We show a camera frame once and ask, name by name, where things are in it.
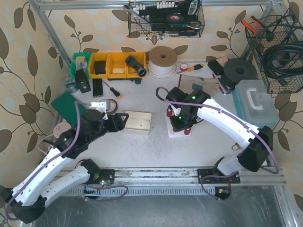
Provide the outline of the red handled tool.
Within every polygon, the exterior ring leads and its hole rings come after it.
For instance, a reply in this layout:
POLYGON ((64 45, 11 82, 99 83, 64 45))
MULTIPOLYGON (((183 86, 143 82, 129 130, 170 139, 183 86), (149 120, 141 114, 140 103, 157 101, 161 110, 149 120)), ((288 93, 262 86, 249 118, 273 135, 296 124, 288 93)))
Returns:
POLYGON ((228 95, 232 93, 232 90, 228 88, 225 84, 223 84, 222 79, 215 74, 211 73, 214 79, 218 79, 219 89, 223 95, 228 95))

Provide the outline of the yellow storage bin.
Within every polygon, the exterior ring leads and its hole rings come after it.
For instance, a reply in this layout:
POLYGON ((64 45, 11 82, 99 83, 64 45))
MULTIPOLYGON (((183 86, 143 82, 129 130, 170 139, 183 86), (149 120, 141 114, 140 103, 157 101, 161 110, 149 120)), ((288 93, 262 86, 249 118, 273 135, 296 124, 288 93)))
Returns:
POLYGON ((146 69, 146 52, 97 52, 92 53, 89 62, 89 77, 91 79, 141 79, 136 70, 126 65, 128 56, 133 56, 146 69), (106 73, 95 74, 94 63, 106 61, 106 73))

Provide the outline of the black rubber disc spool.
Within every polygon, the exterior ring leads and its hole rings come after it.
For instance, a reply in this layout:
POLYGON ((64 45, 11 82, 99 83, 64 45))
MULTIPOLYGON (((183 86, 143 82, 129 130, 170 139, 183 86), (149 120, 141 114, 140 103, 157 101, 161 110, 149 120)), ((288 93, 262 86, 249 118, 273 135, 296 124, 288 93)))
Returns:
POLYGON ((221 80, 227 87, 234 89, 241 80, 257 79, 257 77, 257 70, 252 63, 235 58, 225 63, 221 80))

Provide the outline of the brown tape roll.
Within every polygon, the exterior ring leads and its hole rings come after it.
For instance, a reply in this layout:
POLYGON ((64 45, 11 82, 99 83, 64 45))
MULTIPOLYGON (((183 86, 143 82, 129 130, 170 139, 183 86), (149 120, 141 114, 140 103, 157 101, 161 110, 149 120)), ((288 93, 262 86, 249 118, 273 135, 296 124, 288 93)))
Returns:
POLYGON ((115 114, 118 110, 118 103, 114 99, 107 99, 106 100, 106 113, 111 115, 115 114))

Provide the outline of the beige work glove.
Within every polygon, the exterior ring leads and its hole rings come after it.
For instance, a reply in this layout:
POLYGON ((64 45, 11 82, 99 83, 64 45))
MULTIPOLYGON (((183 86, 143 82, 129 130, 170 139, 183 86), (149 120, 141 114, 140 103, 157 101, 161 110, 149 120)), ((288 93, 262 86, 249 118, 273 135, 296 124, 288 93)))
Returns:
POLYGON ((180 75, 178 88, 185 93, 190 94, 192 91, 199 89, 210 96, 214 96, 220 88, 218 79, 193 77, 180 75))

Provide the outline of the black box in bin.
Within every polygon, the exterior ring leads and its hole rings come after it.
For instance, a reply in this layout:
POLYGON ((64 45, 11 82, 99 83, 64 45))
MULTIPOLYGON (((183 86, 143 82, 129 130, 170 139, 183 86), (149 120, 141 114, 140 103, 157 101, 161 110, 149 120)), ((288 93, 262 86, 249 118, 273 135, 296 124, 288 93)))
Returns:
POLYGON ((95 74, 106 73, 106 61, 96 61, 94 63, 95 74))

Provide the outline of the black green battery box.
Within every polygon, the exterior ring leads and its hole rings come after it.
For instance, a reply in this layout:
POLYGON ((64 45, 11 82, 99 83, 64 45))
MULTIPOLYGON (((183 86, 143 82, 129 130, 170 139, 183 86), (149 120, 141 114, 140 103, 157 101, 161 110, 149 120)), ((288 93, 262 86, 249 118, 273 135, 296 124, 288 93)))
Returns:
POLYGON ((76 71, 75 82, 81 93, 87 93, 91 91, 90 84, 84 70, 76 71))

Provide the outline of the black sanding block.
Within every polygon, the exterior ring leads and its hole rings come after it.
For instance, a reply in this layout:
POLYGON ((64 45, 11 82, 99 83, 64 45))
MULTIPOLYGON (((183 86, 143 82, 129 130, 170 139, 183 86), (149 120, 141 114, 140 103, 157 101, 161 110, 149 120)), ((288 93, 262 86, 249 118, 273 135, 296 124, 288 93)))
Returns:
POLYGON ((213 74, 217 76, 220 76, 224 73, 223 67, 220 65, 220 63, 217 60, 212 60, 208 62, 207 66, 213 72, 213 74))

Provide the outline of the green storage bin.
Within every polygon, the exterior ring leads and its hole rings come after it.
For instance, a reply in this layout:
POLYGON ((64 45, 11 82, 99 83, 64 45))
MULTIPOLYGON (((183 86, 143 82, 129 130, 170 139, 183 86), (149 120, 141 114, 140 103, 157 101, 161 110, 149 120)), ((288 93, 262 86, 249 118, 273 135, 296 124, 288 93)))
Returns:
POLYGON ((83 70, 89 78, 89 62, 91 58, 91 53, 74 53, 70 65, 70 76, 74 79, 75 73, 78 70, 83 70))

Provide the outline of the yellow black small screwdriver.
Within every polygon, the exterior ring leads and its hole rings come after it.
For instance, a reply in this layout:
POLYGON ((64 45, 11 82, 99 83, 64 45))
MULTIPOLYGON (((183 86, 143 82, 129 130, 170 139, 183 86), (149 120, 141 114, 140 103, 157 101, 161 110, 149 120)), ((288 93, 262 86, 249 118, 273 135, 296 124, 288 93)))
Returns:
POLYGON ((192 67, 189 67, 187 69, 187 71, 190 72, 190 71, 194 71, 194 70, 199 70, 199 69, 203 68, 203 66, 204 65, 202 63, 201 64, 196 64, 196 65, 194 65, 192 67))

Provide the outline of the brass padlock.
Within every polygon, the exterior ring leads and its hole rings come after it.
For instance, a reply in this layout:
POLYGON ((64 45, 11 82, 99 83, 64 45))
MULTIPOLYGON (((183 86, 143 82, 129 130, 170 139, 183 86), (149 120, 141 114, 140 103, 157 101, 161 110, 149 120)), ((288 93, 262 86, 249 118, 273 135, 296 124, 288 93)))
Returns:
POLYGON ((234 145, 232 145, 233 151, 237 151, 237 150, 241 150, 241 149, 242 149, 242 147, 238 143, 235 143, 234 145))

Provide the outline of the red large spring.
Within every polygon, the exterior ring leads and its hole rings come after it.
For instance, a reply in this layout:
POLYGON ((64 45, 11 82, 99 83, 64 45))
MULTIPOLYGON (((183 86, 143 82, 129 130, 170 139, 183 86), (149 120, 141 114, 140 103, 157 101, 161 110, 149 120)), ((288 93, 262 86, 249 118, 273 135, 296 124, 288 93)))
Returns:
POLYGON ((187 129, 184 130, 184 134, 186 136, 190 135, 190 133, 191 133, 191 128, 187 128, 187 129))
POLYGON ((171 110, 171 109, 168 108, 168 109, 166 110, 166 116, 167 116, 167 117, 171 117, 171 116, 172 116, 172 110, 171 110))

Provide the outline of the white parts tray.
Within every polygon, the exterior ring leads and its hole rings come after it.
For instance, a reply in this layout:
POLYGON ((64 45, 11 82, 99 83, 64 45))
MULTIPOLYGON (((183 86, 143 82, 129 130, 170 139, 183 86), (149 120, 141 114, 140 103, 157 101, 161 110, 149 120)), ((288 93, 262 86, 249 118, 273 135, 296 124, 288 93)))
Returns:
POLYGON ((137 112, 137 111, 126 111, 129 115, 124 131, 127 133, 137 135, 148 135, 150 131, 151 113, 137 112))

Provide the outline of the round beige power socket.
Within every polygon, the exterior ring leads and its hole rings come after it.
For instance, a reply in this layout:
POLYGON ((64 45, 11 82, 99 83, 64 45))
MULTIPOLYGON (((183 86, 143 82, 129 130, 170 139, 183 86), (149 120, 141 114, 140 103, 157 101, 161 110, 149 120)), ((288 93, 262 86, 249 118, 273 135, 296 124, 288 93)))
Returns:
POLYGON ((71 128, 71 125, 68 122, 61 122, 57 124, 53 129, 53 135, 56 139, 60 137, 60 135, 71 128))

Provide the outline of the red white tape roll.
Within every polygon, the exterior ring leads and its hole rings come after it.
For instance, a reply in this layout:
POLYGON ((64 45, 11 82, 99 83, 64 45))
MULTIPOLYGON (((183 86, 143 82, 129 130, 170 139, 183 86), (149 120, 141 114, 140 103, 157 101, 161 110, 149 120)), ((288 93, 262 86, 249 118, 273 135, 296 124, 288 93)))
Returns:
POLYGON ((181 71, 186 71, 188 69, 188 65, 186 63, 182 63, 182 64, 180 64, 179 68, 181 71))

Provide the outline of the black pipe fitting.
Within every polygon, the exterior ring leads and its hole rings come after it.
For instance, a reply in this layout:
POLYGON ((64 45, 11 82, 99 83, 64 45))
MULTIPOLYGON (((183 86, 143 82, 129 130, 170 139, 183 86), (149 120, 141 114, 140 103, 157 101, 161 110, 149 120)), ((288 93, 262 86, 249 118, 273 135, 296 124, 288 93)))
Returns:
POLYGON ((146 69, 142 64, 140 64, 133 56, 128 56, 125 60, 128 67, 136 70, 139 77, 144 77, 147 73, 146 69))

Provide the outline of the black electrical tape roll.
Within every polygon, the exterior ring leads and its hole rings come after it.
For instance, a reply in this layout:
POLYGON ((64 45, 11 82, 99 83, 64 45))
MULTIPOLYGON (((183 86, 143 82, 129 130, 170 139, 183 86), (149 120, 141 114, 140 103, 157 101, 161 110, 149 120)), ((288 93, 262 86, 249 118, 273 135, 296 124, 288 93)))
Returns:
POLYGON ((184 21, 184 17, 181 14, 168 14, 165 17, 167 23, 170 24, 180 24, 181 22, 184 21))

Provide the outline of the white peg base plate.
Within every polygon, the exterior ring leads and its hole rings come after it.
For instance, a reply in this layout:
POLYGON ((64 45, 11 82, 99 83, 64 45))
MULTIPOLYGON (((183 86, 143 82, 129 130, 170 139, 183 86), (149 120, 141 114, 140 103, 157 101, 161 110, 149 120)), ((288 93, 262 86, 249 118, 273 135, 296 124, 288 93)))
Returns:
POLYGON ((170 117, 167 117, 167 116, 166 116, 166 124, 167 124, 167 130, 168 130, 168 137, 169 137, 170 139, 172 139, 172 138, 181 138, 181 137, 189 137, 189 136, 191 136, 191 134, 188 135, 188 136, 186 136, 186 135, 184 134, 184 130, 175 132, 175 131, 173 130, 172 125, 171 125, 170 117))

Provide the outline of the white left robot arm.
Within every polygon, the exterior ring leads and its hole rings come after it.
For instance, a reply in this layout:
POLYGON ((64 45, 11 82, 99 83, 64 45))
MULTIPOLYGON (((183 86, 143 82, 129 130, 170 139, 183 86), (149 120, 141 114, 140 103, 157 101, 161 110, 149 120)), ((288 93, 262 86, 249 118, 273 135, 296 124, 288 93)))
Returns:
POLYGON ((113 182, 114 174, 101 170, 92 159, 83 160, 72 172, 54 180, 68 163, 88 149, 90 143, 106 133, 123 130, 129 118, 127 113, 109 115, 107 119, 103 116, 97 110, 77 115, 75 126, 59 136, 47 156, 22 183, 14 188, 1 186, 0 201, 14 214, 11 220, 31 223, 69 189, 81 184, 113 182))

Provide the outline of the orange handled pliers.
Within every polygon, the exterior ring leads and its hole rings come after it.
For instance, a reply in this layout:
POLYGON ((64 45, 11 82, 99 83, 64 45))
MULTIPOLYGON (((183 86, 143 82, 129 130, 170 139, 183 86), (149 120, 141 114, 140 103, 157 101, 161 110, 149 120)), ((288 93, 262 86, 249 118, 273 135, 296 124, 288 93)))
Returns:
POLYGON ((252 32, 253 35, 257 35, 258 31, 254 26, 257 26, 259 29, 263 30, 264 25, 254 16, 250 17, 252 24, 248 23, 245 19, 241 20, 241 23, 245 26, 246 29, 252 32))

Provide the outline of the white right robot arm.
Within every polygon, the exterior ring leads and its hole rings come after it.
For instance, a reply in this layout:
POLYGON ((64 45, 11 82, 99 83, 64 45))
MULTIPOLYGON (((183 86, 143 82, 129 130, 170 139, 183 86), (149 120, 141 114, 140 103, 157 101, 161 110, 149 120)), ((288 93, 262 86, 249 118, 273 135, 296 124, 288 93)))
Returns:
POLYGON ((173 112, 170 122, 175 132, 191 129, 197 119, 208 121, 231 138, 242 151, 222 157, 214 165, 217 174, 231 175, 240 170, 257 172, 263 169, 268 156, 273 156, 273 131, 268 126, 250 124, 220 106, 206 92, 196 89, 190 94, 174 87, 167 92, 164 102, 173 112))

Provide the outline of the black aluminium extrusion profile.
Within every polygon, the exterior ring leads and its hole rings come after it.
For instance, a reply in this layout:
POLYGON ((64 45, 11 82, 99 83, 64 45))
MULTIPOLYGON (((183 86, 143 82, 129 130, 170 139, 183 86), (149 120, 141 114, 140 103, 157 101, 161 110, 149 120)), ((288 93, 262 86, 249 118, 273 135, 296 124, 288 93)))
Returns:
POLYGON ((102 79, 93 79, 93 97, 102 97, 103 96, 103 80, 102 79))

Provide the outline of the black yellow handled screwdriver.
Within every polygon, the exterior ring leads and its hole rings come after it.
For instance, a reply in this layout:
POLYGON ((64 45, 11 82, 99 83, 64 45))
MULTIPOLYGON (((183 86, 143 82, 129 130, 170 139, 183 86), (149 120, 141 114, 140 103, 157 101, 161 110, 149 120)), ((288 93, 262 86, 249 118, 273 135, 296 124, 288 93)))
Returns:
POLYGON ((109 84, 107 84, 104 80, 102 81, 109 89, 110 91, 117 97, 117 98, 122 98, 122 95, 116 91, 113 87, 111 87, 109 84))

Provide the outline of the clear glass jar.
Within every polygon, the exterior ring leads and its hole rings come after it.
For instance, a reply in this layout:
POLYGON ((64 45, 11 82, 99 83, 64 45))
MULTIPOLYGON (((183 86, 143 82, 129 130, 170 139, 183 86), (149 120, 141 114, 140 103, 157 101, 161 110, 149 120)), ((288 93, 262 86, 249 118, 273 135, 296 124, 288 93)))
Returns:
POLYGON ((68 78, 66 80, 66 91, 73 94, 78 91, 78 87, 76 85, 75 79, 68 78))

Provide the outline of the clear teal toolbox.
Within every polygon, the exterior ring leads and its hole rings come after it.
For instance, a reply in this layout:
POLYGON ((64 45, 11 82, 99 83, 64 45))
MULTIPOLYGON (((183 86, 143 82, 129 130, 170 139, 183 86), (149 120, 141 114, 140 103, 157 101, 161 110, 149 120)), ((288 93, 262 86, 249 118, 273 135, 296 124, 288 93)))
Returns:
POLYGON ((237 116, 256 125, 272 127, 278 120, 278 113, 262 80, 241 80, 232 92, 237 116))

